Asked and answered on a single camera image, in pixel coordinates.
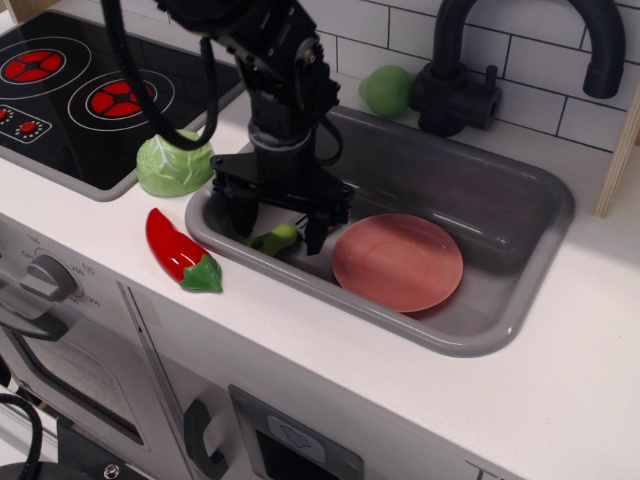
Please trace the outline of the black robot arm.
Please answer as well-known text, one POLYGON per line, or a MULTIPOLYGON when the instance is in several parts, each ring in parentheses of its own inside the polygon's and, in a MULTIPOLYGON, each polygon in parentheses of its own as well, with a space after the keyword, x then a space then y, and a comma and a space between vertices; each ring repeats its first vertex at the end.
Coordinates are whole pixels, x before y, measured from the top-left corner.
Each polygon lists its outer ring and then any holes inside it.
POLYGON ((161 1, 159 9, 236 61, 249 94, 244 154, 212 159, 213 190, 235 231, 248 236, 260 205, 303 213, 310 255, 349 217, 353 189, 327 172, 343 139, 327 115, 338 104, 316 25, 296 1, 161 1))

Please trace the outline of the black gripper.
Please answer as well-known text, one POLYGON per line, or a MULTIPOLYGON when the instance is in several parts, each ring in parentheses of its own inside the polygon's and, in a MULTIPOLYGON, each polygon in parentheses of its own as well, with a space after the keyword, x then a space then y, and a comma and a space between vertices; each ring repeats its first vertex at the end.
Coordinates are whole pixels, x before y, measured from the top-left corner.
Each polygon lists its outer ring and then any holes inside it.
POLYGON ((347 221, 353 189, 326 170, 335 158, 316 157, 316 132, 313 127, 285 141, 252 128, 249 151, 211 158, 214 191, 237 234, 251 234, 261 204, 305 213, 304 239, 307 255, 313 256, 321 252, 335 223, 347 221))

